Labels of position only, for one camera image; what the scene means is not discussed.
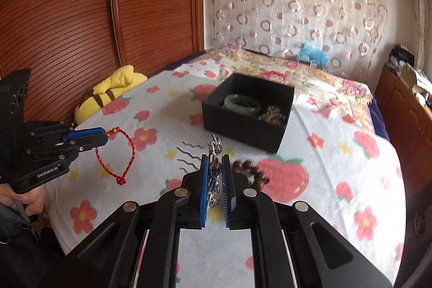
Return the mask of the person's left hand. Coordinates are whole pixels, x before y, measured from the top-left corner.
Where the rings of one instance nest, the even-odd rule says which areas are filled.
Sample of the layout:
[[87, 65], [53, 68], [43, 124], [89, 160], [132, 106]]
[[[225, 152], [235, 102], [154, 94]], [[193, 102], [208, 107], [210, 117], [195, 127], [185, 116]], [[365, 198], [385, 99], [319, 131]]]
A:
[[27, 216], [41, 214], [45, 206], [45, 187], [37, 187], [25, 194], [16, 194], [8, 184], [1, 184], [1, 204], [13, 210], [17, 210], [18, 208], [15, 204], [16, 200], [26, 205], [25, 213]]

